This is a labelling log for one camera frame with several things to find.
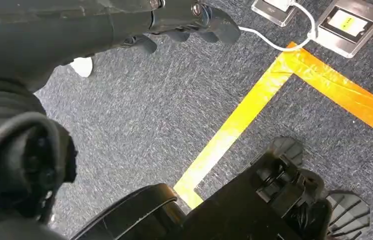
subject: yellow tape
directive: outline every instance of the yellow tape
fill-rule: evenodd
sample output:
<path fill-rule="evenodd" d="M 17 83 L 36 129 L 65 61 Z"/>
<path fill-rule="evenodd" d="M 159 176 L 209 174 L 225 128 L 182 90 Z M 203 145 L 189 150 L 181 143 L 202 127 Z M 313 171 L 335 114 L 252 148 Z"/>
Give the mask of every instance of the yellow tape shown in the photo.
<path fill-rule="evenodd" d="M 203 202 L 194 189 L 292 74 L 281 54 L 186 170 L 174 190 L 190 208 L 194 209 Z"/>
<path fill-rule="evenodd" d="M 290 43 L 288 48 L 296 46 Z M 292 74 L 373 127 L 373 94 L 301 49 L 283 52 L 183 174 L 174 190 L 192 209 L 203 202 L 194 189 L 218 163 Z"/>
<path fill-rule="evenodd" d="M 372 93 L 304 49 L 299 53 L 285 53 L 285 64 L 306 83 L 373 128 Z"/>

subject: foot pedal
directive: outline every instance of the foot pedal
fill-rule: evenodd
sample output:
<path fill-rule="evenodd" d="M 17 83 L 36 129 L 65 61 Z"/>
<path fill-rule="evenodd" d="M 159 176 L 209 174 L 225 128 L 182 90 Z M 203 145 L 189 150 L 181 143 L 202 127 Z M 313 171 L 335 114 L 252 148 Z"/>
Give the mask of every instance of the foot pedal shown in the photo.
<path fill-rule="evenodd" d="M 301 142 L 291 137 L 277 137 L 270 144 L 266 152 L 270 152 L 275 157 L 285 157 L 294 165 L 303 165 L 303 145 Z"/>
<path fill-rule="evenodd" d="M 332 205 L 328 236 L 335 240 L 357 240 L 368 231 L 371 209 L 359 196 L 332 191 L 326 198 Z"/>

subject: metal floor plate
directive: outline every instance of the metal floor plate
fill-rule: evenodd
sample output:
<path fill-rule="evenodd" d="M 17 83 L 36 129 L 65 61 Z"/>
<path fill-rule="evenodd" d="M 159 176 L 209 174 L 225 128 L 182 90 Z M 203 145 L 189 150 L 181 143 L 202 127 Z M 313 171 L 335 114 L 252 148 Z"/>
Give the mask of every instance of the metal floor plate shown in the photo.
<path fill-rule="evenodd" d="M 317 43 L 353 58 L 373 35 L 373 5 L 361 0 L 335 0 L 317 25 Z"/>
<path fill-rule="evenodd" d="M 251 10 L 269 19 L 280 27 L 285 27 L 297 12 L 297 8 L 290 6 L 286 11 L 284 11 L 270 4 L 271 2 L 275 4 L 276 0 L 256 0 L 251 6 Z"/>

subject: gray carpet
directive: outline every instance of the gray carpet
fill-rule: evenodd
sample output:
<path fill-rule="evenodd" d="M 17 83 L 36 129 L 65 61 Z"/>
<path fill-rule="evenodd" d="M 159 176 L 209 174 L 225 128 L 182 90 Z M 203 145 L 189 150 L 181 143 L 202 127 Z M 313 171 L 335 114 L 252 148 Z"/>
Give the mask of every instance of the gray carpet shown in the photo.
<path fill-rule="evenodd" d="M 252 12 L 252 0 L 208 2 L 281 46 L 302 41 L 308 30 L 301 13 L 282 29 Z M 329 3 L 307 0 L 305 6 L 319 17 Z M 93 76 L 87 79 L 70 67 L 58 67 L 37 93 L 48 115 L 71 132 L 79 150 L 78 178 L 60 191 L 50 224 L 67 237 L 142 186 L 173 186 L 279 54 L 248 33 L 233 46 L 205 43 L 196 36 L 186 43 L 164 36 L 154 39 L 159 48 L 151 56 L 139 49 L 97 54 Z M 353 59 L 316 43 L 305 48 L 373 93 L 373 38 Z M 372 240 L 373 129 L 296 76 L 197 192 L 209 197 L 277 136 L 304 143 L 306 166 L 325 179 L 328 189 L 352 190 L 370 203 L 372 225 L 361 239 Z"/>

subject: metal screw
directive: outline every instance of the metal screw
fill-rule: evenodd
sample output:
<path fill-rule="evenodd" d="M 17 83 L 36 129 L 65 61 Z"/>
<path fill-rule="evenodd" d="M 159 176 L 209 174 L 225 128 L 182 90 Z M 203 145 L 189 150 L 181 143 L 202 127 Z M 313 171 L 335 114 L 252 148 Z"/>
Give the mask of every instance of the metal screw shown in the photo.
<path fill-rule="evenodd" d="M 200 16 L 202 13 L 201 5 L 199 3 L 192 5 L 191 9 L 192 9 L 192 13 L 195 16 Z"/>
<path fill-rule="evenodd" d="M 149 4 L 151 5 L 152 9 L 158 9 L 162 6 L 162 2 L 160 0 L 150 0 Z"/>

